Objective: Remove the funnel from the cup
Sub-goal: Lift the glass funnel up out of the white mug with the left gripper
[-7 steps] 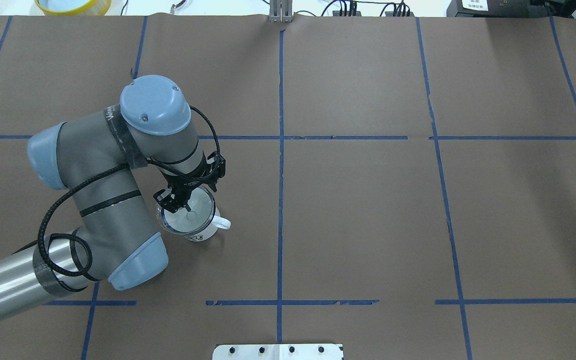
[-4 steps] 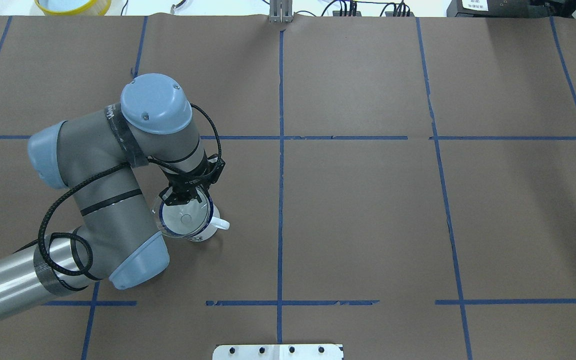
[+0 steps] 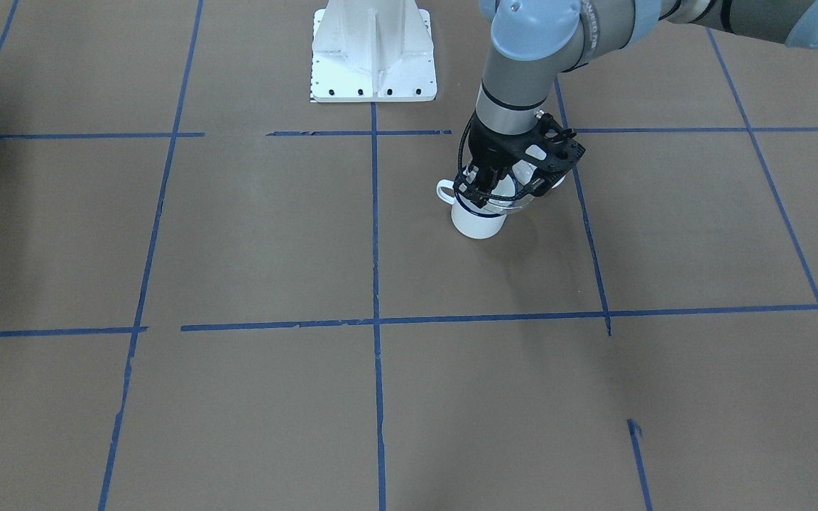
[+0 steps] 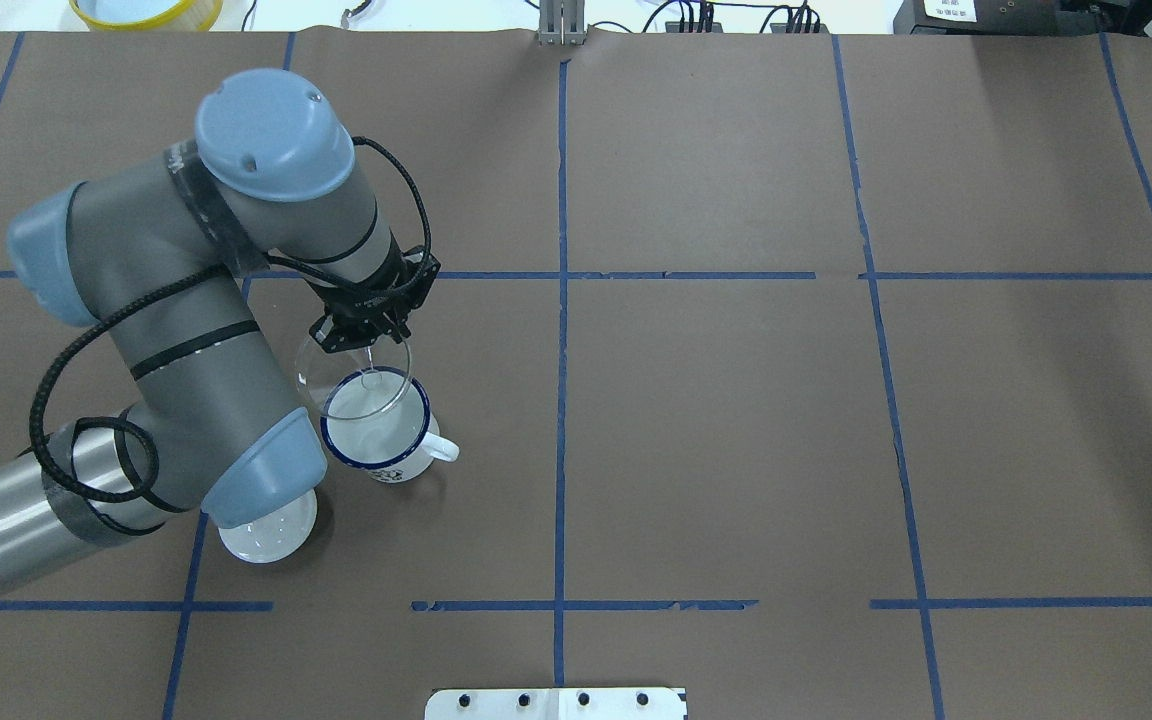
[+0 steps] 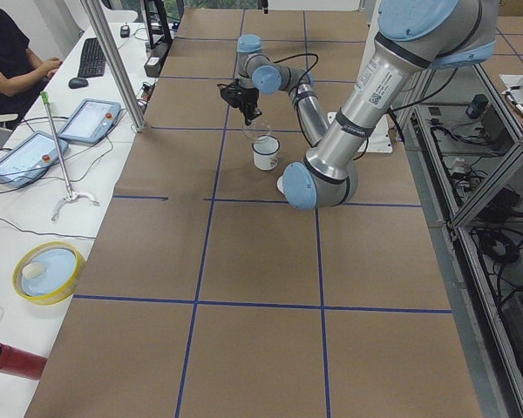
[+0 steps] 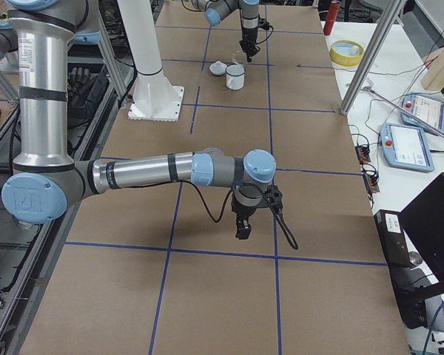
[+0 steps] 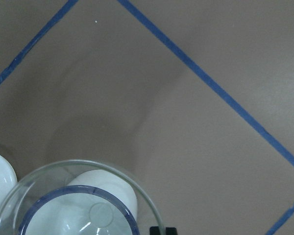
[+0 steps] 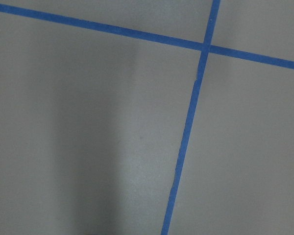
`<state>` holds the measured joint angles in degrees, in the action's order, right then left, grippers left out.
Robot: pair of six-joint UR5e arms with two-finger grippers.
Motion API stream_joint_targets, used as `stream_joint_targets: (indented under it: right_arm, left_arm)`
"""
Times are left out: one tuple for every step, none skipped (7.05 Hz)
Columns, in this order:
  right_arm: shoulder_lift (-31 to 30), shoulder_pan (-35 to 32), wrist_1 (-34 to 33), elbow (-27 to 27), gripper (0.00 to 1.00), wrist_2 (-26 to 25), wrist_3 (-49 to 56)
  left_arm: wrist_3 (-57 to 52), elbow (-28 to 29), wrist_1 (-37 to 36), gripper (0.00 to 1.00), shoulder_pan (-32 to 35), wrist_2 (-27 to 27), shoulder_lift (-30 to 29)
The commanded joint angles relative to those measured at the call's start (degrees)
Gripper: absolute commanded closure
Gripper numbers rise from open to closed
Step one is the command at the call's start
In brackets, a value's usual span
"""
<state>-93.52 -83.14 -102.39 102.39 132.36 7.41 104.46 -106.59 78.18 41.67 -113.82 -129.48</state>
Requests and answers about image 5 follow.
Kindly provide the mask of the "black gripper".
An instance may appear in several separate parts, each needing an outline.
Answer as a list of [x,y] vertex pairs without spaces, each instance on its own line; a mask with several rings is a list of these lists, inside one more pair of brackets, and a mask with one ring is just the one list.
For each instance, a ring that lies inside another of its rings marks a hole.
[[242,85],[238,85],[236,89],[239,110],[244,114],[244,125],[250,126],[252,119],[256,119],[262,115],[262,111],[258,109],[259,91],[256,88],[246,88]]

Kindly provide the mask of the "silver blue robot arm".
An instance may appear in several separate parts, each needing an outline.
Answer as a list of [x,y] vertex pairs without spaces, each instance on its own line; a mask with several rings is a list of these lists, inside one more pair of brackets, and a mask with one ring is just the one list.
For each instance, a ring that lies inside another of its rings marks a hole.
[[358,185],[355,154],[404,85],[420,71],[487,60],[494,51],[498,15],[496,1],[381,2],[375,52],[332,122],[305,71],[271,62],[258,36],[240,36],[238,78],[231,88],[245,122],[260,116],[260,94],[285,91],[308,136],[310,148],[303,160],[288,165],[282,175],[286,200],[303,210],[349,200]]

